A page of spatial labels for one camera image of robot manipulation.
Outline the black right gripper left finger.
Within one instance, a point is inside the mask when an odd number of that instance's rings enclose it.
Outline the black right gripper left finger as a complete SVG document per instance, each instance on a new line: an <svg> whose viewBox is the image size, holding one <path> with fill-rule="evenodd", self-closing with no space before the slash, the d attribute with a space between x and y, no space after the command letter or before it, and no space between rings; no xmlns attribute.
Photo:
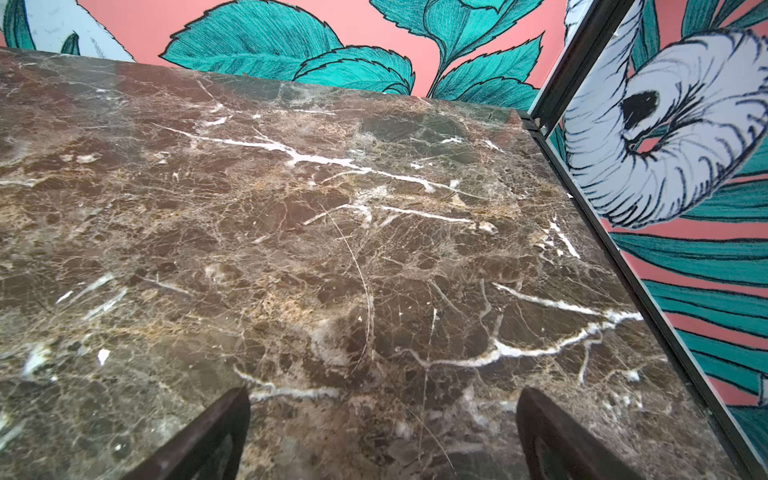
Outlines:
<svg viewBox="0 0 768 480"><path fill-rule="evenodd" d="M239 471L250 416L248 390L233 388L124 477L234 479Z"/></svg>

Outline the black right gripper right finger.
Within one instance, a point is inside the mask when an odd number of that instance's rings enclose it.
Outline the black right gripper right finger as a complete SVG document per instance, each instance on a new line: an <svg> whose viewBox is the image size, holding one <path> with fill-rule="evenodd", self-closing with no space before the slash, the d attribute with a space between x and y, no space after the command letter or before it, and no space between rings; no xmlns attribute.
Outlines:
<svg viewBox="0 0 768 480"><path fill-rule="evenodd" d="M538 389L521 391L516 425L532 479L640 477Z"/></svg>

